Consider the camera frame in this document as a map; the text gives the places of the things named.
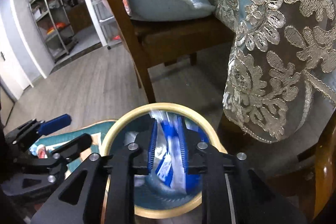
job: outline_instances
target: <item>blue gripper pad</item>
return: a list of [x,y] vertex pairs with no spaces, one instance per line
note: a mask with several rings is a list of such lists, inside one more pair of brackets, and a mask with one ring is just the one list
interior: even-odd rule
[[149,173],[153,169],[154,165],[154,158],[155,158],[155,148],[156,148],[156,140],[158,137],[158,122],[155,120],[152,128],[152,134],[151,134],[151,141],[149,143],[148,147],[148,164],[147,168]]
[[71,124],[71,117],[69,114],[63,114],[59,117],[56,117],[50,121],[44,122],[41,124],[39,130],[37,131],[38,135],[49,135],[54,133],[64,127],[67,127]]

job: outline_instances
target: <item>shelving unit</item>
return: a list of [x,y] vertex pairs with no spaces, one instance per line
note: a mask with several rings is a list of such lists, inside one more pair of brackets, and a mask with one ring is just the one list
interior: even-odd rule
[[[69,22],[68,15],[67,15],[67,13],[66,13],[66,11],[65,11],[63,1],[62,1],[62,0],[57,0],[57,1],[59,1],[59,3],[60,3],[60,7],[50,9],[50,8],[49,8],[48,0],[32,0],[32,1],[30,1],[30,3],[29,3],[29,7],[30,7],[30,10],[31,10],[31,13],[32,13],[32,14],[33,14],[33,8],[32,8],[32,6],[33,6],[34,4],[36,4],[37,2],[39,2],[39,1],[40,1],[40,2],[44,2],[44,5],[46,6],[46,11],[42,12],[41,15],[40,15],[38,18],[35,19],[36,27],[37,27],[37,29],[39,30],[40,35],[41,35],[41,37],[42,37],[43,40],[44,40],[44,44],[45,44],[45,46],[46,46],[46,48],[47,48],[49,54],[51,55],[51,57],[53,58],[54,62],[56,63],[56,62],[57,62],[57,59],[59,59],[62,55],[64,55],[64,54],[69,54],[69,53],[70,53],[70,51],[73,49],[73,47],[74,47],[75,44],[77,43],[77,40],[76,40],[76,38],[74,37],[75,34],[74,34],[74,31],[73,31],[73,29],[72,29],[72,27],[71,27],[71,24],[70,24],[70,22]],[[64,13],[64,18],[66,18],[66,20],[67,20],[66,26],[64,26],[63,28],[57,28],[57,27],[56,27],[56,24],[55,24],[55,21],[54,21],[54,17],[53,17],[52,12],[51,12],[52,10],[57,10],[57,9],[60,9],[61,11],[63,11],[63,13]],[[49,19],[50,19],[50,21],[51,21],[51,23],[52,23],[52,26],[53,26],[53,28],[54,28],[54,31],[53,31],[51,34],[45,36],[45,35],[43,35],[42,32],[41,32],[41,29],[40,29],[40,27],[39,27],[39,25],[38,25],[38,22],[41,22],[41,20],[43,20],[43,19],[44,19],[45,17],[47,17],[47,16],[49,16]],[[66,30],[66,29],[68,29],[68,28],[71,30],[71,34],[72,34],[72,35],[70,35],[69,37],[64,38],[64,37],[61,35],[61,33],[62,33],[62,31]],[[58,38],[59,38],[60,45],[61,45],[61,47],[60,47],[61,51],[59,51],[59,52],[57,52],[55,55],[53,55],[53,54],[51,53],[51,51],[50,51],[50,48],[48,47],[48,43],[49,43],[50,41],[53,41],[55,37],[58,37]]]
[[95,14],[94,17],[97,19],[97,24],[95,26],[96,30],[98,28],[103,36],[100,37],[101,41],[105,41],[105,43],[109,43],[109,45],[111,45],[111,43],[114,43],[111,39],[118,34],[114,15],[105,8],[102,0],[85,0],[85,2],[87,5],[90,4],[92,7],[92,13]]

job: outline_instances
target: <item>chair seat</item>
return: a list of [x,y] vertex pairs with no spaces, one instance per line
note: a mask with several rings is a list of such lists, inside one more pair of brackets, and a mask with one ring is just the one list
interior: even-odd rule
[[160,37],[185,36],[199,32],[209,32],[216,29],[226,29],[214,15],[204,18],[184,20],[184,21],[166,21],[166,22],[148,22],[132,20],[135,35],[143,43],[151,43],[152,39],[146,39],[147,36]]

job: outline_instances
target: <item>blue packaging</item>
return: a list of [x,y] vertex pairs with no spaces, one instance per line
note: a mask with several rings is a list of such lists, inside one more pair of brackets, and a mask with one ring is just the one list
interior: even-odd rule
[[182,120],[176,115],[173,119],[169,119],[167,114],[161,114],[160,117],[164,117],[161,119],[160,125],[167,141],[167,152],[157,166],[155,173],[167,187],[179,193],[189,194],[198,185],[200,176],[186,174],[188,151],[180,125]]

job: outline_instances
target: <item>metal screw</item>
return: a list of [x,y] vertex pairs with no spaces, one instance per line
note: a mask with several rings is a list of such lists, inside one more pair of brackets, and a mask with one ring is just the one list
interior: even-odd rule
[[59,159],[60,156],[61,156],[61,155],[60,155],[59,153],[55,153],[55,154],[53,154],[52,157],[53,157],[54,159]]
[[136,143],[130,143],[129,145],[128,145],[128,149],[129,150],[135,150],[135,149],[138,149],[138,145],[136,144]]
[[48,181],[49,181],[50,183],[54,183],[54,182],[56,181],[55,176],[48,176]]
[[91,160],[91,161],[95,161],[97,159],[99,159],[99,154],[97,154],[97,153],[93,153],[89,156],[89,160]]
[[246,156],[245,153],[243,153],[243,152],[239,152],[239,153],[237,154],[237,158],[238,158],[239,160],[246,160],[247,156]]
[[197,147],[199,149],[206,149],[206,148],[208,148],[208,144],[205,143],[205,142],[200,142],[200,143],[197,144]]

